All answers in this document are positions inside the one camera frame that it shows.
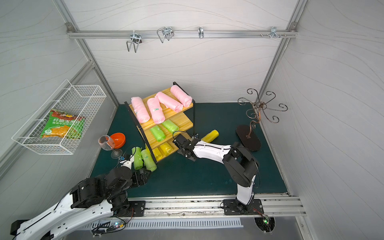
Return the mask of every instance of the snack bag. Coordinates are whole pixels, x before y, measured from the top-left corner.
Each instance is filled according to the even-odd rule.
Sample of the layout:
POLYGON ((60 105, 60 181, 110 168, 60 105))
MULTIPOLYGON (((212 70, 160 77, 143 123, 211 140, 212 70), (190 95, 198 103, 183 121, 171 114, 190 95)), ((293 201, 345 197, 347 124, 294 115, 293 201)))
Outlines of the snack bag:
POLYGON ((66 137, 71 139, 80 139, 85 119, 78 118, 78 123, 74 124, 76 118, 77 116, 69 113, 51 109, 48 122, 41 133, 41 137, 64 137, 73 125, 73 128, 71 128, 66 137))

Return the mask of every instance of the green snack package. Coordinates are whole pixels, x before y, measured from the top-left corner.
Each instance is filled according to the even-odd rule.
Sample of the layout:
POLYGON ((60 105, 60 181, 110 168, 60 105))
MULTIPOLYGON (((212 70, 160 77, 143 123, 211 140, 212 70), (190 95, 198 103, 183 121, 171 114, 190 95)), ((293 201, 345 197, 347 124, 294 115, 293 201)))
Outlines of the green snack package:
POLYGON ((143 151, 141 151, 141 155, 144 159, 144 165, 146 169, 150 170, 151 172, 155 171, 157 169, 157 166, 156 163, 153 161, 151 153, 148 151, 148 149, 144 149, 143 151))
POLYGON ((132 148, 133 166, 135 170, 139 170, 143 167, 143 160, 141 156, 141 147, 132 148))
POLYGON ((161 142, 166 138, 166 135, 158 125, 151 128, 150 131, 158 142, 161 142))
POLYGON ((172 134, 179 130, 179 127, 169 119, 164 121, 162 125, 172 134))
POLYGON ((51 109, 47 124, 41 132, 41 137, 64 137, 80 139, 83 133, 85 119, 75 115, 51 109))

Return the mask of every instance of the orange bowl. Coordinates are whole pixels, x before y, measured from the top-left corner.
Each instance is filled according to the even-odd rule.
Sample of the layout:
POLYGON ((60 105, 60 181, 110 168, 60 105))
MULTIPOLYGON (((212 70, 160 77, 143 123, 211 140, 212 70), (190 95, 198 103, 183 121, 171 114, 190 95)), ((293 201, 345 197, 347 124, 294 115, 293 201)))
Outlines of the orange bowl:
POLYGON ((121 148, 125 144, 125 135, 121 132, 112 134, 111 138, 115 141, 114 149, 121 148))

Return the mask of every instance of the wire basket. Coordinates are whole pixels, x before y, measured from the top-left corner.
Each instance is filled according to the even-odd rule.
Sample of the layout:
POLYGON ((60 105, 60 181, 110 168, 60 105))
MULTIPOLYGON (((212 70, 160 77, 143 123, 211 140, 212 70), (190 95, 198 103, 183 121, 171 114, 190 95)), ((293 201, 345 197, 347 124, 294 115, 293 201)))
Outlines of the wire basket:
POLYGON ((72 85, 64 81, 50 98, 13 135, 12 139, 37 154, 71 155, 106 98, 99 85, 72 85), (51 109, 77 116, 64 137, 45 137, 41 134, 48 122, 51 109), (83 129, 78 139, 68 135, 72 129, 83 129))

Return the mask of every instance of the ventilation grille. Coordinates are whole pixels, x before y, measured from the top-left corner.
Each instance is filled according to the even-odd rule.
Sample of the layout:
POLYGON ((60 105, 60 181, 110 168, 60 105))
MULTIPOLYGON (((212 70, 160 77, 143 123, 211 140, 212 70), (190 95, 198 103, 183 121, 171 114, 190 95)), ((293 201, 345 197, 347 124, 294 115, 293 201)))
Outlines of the ventilation grille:
MULTIPOLYGON (((83 226, 79 230, 90 230, 106 222, 109 227, 115 220, 99 220, 83 226)), ((242 228, 240 218, 189 218, 189 219, 134 219, 125 229, 202 229, 202 228, 242 228)))

